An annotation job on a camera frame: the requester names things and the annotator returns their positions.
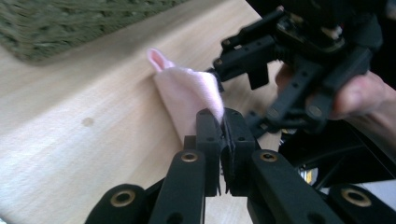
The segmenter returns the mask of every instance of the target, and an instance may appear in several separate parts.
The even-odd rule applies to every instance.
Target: finger
[[[335,95],[330,119],[369,113],[385,99],[385,83],[372,72],[355,76]]]
[[[282,67],[279,69],[275,77],[277,92],[282,92],[283,90],[285,90],[286,86],[293,77],[293,73],[294,71],[290,66],[286,64],[282,65]]]

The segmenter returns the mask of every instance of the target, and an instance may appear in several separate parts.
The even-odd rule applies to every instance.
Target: folded cloth
[[[154,82],[181,142],[185,135],[196,135],[195,117],[202,109],[208,108],[221,123],[224,107],[212,74],[178,67],[157,49],[148,50],[148,60],[157,71]]]

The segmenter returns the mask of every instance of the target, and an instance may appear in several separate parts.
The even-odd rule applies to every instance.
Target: light wood surface
[[[258,18],[244,0],[190,0],[42,63],[0,48],[0,218],[83,223],[109,189],[163,178],[182,145],[146,50],[206,70],[220,40]],[[224,103],[263,111],[276,96],[271,81],[254,92],[246,76],[227,82]],[[278,137],[262,147],[277,149]],[[208,224],[250,222],[246,199],[224,194],[206,200],[205,214]]]

